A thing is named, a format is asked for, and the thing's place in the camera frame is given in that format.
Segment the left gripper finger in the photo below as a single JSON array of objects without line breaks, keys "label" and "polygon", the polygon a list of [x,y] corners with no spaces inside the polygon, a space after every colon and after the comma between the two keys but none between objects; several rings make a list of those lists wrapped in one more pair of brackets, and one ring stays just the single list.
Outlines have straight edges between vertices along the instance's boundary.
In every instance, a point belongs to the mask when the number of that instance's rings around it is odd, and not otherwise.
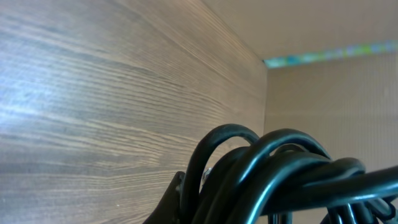
[{"label": "left gripper finger", "polygon": [[178,224],[180,210],[180,187],[185,173],[178,171],[155,210],[144,221],[144,224]]}]

